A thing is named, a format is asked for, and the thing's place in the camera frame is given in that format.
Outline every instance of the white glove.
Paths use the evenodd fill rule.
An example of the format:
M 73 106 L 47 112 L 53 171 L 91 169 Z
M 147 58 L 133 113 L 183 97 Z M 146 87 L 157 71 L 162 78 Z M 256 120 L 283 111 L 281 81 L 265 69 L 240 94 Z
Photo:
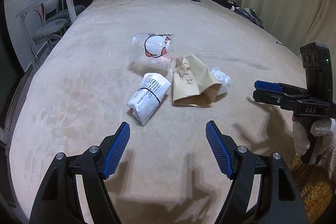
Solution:
M 334 119 L 320 119 L 313 123 L 310 133 L 316 137 L 322 137 L 322 142 L 317 144 L 317 155 L 323 154 L 336 139 L 336 122 Z M 305 128 L 300 122 L 293 122 L 293 140 L 296 153 L 304 155 L 310 147 Z

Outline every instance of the clear plastic cup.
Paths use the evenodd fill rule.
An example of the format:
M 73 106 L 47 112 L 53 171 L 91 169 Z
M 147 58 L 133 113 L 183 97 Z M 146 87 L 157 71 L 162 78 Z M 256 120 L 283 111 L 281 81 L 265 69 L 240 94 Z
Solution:
M 132 62 L 169 71 L 173 56 L 171 33 L 136 33 L 129 46 Z

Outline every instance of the bed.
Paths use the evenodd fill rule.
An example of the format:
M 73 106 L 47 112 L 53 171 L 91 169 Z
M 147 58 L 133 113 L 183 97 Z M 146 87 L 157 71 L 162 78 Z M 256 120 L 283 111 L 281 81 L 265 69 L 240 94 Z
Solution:
M 175 57 L 193 53 L 219 67 L 232 78 L 231 89 L 207 108 L 173 106 L 170 89 L 140 125 L 126 106 L 148 72 L 128 60 L 137 32 L 175 34 Z M 172 82 L 172 71 L 166 77 Z M 95 0 L 35 74 L 17 121 L 9 160 L 24 213 L 29 217 L 56 153 L 81 154 L 126 121 L 129 143 L 105 182 L 122 223 L 214 223 L 231 182 L 206 140 L 206 122 L 254 153 L 279 152 L 288 165 L 294 158 L 291 113 L 254 102 L 256 80 L 305 87 L 305 72 L 289 49 L 229 9 L 210 0 Z M 258 185 L 256 176 L 249 207 Z

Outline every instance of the white paper package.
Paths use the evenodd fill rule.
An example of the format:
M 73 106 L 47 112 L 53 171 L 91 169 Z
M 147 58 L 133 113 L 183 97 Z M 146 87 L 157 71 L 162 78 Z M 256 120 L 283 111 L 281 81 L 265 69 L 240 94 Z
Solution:
M 159 73 L 144 75 L 141 88 L 128 101 L 133 116 L 144 126 L 167 93 L 171 83 Z

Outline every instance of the brown paper bag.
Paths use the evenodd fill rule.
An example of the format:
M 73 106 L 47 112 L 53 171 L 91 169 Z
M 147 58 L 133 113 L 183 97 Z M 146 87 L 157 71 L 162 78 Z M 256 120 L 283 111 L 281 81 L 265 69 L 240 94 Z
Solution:
M 176 59 L 173 104 L 183 106 L 211 105 L 221 83 L 195 55 Z

